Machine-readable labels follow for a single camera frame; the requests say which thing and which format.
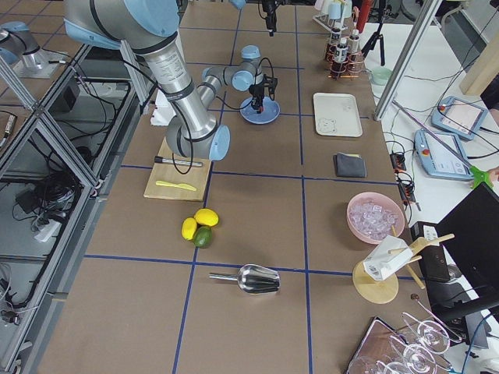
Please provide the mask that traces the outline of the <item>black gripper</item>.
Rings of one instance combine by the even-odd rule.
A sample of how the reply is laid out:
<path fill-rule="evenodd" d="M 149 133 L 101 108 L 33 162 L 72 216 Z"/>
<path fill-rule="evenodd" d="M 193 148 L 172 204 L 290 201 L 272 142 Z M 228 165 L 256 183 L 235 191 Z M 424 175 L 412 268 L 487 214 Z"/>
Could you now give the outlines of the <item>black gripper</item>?
<path fill-rule="evenodd" d="M 264 18 L 267 20 L 267 31 L 270 37 L 274 36 L 274 20 L 276 17 L 276 10 L 278 2 L 276 0 L 261 0 L 261 8 L 264 12 Z"/>
<path fill-rule="evenodd" d="M 253 96 L 251 108 L 257 110 L 259 106 L 262 106 L 262 97 L 265 96 L 265 86 L 263 83 L 253 84 L 249 87 L 249 92 Z"/>

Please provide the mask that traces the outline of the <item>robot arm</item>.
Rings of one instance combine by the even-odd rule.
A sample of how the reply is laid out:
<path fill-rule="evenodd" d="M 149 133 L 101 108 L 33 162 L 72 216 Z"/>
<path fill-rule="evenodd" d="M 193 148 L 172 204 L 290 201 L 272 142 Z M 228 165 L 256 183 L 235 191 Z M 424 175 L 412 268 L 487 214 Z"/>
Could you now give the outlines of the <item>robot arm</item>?
<path fill-rule="evenodd" d="M 228 152 L 230 130 L 207 109 L 223 86 L 249 91 L 253 104 L 262 104 L 260 52 L 253 45 L 244 47 L 239 65 L 209 68 L 196 85 L 175 42 L 178 28 L 175 1 L 65 2 L 65 30 L 71 38 L 106 49 L 118 49 L 126 41 L 145 59 L 175 112 L 165 136 L 172 152 L 219 161 Z"/>
<path fill-rule="evenodd" d="M 236 9 L 241 10 L 245 4 L 245 0 L 229 0 L 229 3 Z M 279 1 L 275 0 L 260 0 L 257 1 L 259 17 L 264 20 L 266 30 L 270 37 L 273 37 L 277 32 L 277 9 L 280 6 Z"/>

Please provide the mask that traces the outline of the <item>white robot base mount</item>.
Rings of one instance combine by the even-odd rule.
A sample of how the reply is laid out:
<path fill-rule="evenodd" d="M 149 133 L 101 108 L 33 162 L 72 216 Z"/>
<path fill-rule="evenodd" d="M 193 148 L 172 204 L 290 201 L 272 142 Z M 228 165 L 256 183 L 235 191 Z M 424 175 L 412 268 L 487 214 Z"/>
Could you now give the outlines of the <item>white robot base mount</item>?
<path fill-rule="evenodd" d="M 168 126 L 170 121 L 175 117 L 175 111 L 166 98 L 159 90 L 154 99 L 154 110 L 150 118 L 152 126 Z"/>

